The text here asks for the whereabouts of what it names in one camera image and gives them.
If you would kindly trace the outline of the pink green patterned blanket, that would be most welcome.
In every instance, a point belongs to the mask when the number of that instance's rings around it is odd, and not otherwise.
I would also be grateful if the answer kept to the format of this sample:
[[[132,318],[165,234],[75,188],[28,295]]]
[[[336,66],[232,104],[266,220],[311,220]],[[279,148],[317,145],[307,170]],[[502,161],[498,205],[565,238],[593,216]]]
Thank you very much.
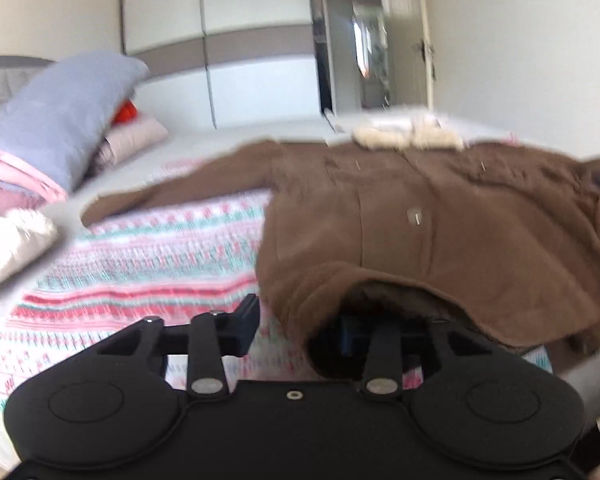
[[[0,412],[29,377],[155,315],[233,311],[256,292],[266,191],[131,214],[83,231],[7,305]]]

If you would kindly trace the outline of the brown coat with fur collar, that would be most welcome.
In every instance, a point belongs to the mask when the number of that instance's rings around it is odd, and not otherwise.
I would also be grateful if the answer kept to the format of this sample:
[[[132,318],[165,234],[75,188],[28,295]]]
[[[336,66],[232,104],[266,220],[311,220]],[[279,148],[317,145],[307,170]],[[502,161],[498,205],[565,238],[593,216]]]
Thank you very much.
[[[265,140],[99,197],[84,224],[258,188],[261,296],[307,344],[358,290],[420,289],[509,347],[600,348],[600,157],[503,142],[370,150]]]

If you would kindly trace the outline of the pink folded blanket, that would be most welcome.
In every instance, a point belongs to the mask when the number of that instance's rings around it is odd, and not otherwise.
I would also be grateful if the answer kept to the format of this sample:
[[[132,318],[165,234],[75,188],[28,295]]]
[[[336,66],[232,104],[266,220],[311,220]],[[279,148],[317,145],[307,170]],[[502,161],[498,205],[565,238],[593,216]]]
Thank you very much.
[[[12,209],[35,210],[67,198],[68,193],[42,171],[0,151],[0,216]]]

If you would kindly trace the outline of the beige pink folded quilt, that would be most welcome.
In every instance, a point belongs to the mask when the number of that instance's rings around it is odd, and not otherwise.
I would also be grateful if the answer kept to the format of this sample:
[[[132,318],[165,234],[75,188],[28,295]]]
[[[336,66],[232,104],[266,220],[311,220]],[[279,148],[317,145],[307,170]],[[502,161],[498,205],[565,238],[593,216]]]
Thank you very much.
[[[166,140],[169,131],[155,117],[140,114],[130,122],[113,126],[102,138],[87,173],[90,176],[114,168],[138,153]]]

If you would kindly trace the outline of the grey upholstered headboard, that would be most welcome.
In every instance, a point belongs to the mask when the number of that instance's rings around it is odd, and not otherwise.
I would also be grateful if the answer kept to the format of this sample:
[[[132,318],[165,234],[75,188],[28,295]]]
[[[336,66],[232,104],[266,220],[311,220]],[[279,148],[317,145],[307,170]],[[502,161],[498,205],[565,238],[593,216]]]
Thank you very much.
[[[0,108],[50,64],[46,58],[0,55]]]

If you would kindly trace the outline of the blue grey folded blanket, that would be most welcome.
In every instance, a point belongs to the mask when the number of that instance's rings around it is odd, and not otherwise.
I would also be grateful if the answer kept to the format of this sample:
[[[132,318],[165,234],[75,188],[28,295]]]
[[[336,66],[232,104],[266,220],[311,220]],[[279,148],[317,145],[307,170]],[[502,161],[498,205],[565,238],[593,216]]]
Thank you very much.
[[[50,65],[0,109],[0,151],[15,155],[68,195],[102,136],[149,75],[138,58],[94,51]]]

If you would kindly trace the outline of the cream white puffy jacket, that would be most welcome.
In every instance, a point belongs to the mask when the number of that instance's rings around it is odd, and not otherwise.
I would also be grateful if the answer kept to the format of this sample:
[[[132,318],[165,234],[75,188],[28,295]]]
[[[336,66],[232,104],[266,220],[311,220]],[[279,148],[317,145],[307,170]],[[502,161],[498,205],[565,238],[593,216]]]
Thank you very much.
[[[40,258],[57,239],[57,226],[39,211],[6,211],[0,216],[0,285]]]

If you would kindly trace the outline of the white grey sliding wardrobe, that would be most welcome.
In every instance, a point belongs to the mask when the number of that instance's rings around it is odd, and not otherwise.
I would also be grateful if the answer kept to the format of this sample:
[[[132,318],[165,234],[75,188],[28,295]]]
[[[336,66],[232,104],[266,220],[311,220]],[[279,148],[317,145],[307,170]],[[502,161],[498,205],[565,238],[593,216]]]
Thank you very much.
[[[120,0],[125,54],[148,79],[136,106],[172,130],[321,115],[322,0]]]

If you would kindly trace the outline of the grey bed sheet mattress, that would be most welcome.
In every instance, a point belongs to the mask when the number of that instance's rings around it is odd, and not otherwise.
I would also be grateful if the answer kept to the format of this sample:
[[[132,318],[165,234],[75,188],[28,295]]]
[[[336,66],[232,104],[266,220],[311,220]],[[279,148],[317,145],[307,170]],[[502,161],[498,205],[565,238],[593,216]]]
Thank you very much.
[[[242,148],[245,144],[264,140],[278,142],[346,142],[347,129],[362,122],[360,116],[317,119],[317,122],[233,128],[220,133],[210,132],[206,138],[174,134],[158,148],[140,156],[129,165],[96,178],[68,202],[46,206],[42,211],[53,219],[62,238],[44,257],[0,287],[0,325],[7,318],[7,305],[20,292],[39,278],[76,238],[85,231],[80,213],[92,200],[108,193],[134,190],[161,180],[174,178],[192,170],[202,160]],[[239,379],[302,380],[317,378],[301,351],[286,341],[270,312],[264,310],[262,325],[245,359],[224,358],[227,379],[233,387]],[[588,411],[590,425],[600,420],[600,328],[575,336],[573,339],[547,344],[546,350],[532,350],[526,359],[557,373],[576,388]],[[0,467],[9,471],[19,460],[3,424],[0,412]]]

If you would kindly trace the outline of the red orange plush item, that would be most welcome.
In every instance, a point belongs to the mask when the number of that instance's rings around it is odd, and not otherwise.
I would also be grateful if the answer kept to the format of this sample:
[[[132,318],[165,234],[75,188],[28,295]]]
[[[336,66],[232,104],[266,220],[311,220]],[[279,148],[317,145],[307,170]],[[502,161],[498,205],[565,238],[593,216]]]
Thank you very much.
[[[112,120],[114,126],[123,125],[127,122],[132,122],[137,118],[138,110],[132,101],[126,101],[120,110],[118,110],[116,116]]]

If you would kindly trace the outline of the cream bedroom door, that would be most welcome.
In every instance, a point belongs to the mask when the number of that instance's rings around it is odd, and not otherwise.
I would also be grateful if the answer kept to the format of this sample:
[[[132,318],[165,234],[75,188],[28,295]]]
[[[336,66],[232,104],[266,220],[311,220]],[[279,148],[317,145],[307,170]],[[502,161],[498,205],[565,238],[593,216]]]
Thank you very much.
[[[434,47],[426,0],[382,0],[391,105],[434,107]]]

